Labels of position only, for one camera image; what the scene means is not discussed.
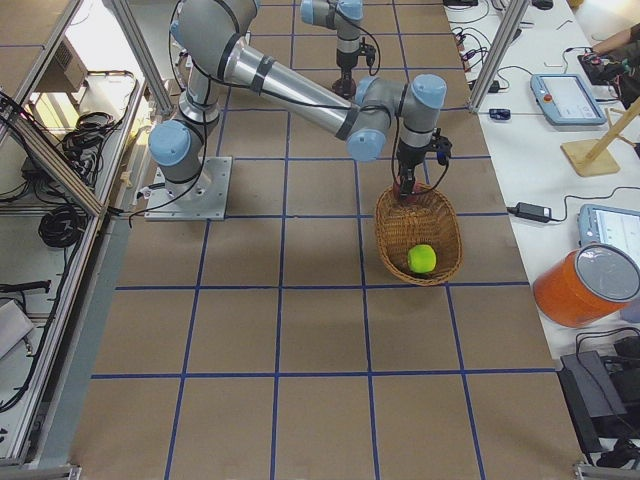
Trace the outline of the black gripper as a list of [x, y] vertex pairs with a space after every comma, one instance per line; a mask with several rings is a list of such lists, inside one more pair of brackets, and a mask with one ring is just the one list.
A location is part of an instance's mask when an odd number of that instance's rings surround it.
[[336, 63], [341, 71], [341, 81], [350, 82], [352, 80], [352, 71], [358, 64], [359, 56], [358, 50], [351, 52], [336, 51]]
[[416, 183], [415, 169], [422, 165], [425, 151], [421, 149], [398, 149], [397, 159], [399, 163], [398, 183], [414, 186]]

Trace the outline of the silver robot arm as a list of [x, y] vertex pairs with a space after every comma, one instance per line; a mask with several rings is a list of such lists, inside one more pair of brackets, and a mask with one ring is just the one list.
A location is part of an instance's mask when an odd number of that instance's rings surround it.
[[356, 161], [379, 158], [393, 120], [398, 170], [393, 176], [401, 198], [424, 195], [415, 170], [427, 153], [447, 166], [451, 143], [441, 135], [438, 117], [447, 92], [437, 75], [421, 74], [410, 83], [379, 76], [362, 79], [347, 100], [251, 46], [246, 33], [257, 16], [257, 1], [182, 1], [170, 32], [192, 61], [178, 110], [150, 138], [154, 159], [163, 170], [193, 159], [219, 119], [218, 88], [227, 86], [267, 96], [288, 111], [345, 141]]
[[332, 89], [342, 96], [351, 96], [355, 88], [352, 71], [361, 56], [359, 27], [364, 17], [363, 2], [303, 0], [300, 3], [300, 13], [304, 23], [336, 32], [336, 63], [341, 74]]

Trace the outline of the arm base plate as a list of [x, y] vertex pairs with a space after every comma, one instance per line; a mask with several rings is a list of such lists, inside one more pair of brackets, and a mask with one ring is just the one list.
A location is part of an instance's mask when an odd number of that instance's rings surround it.
[[199, 221], [225, 219], [233, 158], [204, 159], [200, 175], [189, 183], [175, 184], [165, 180], [156, 168], [155, 182], [163, 186], [151, 191], [144, 217], [149, 221]]

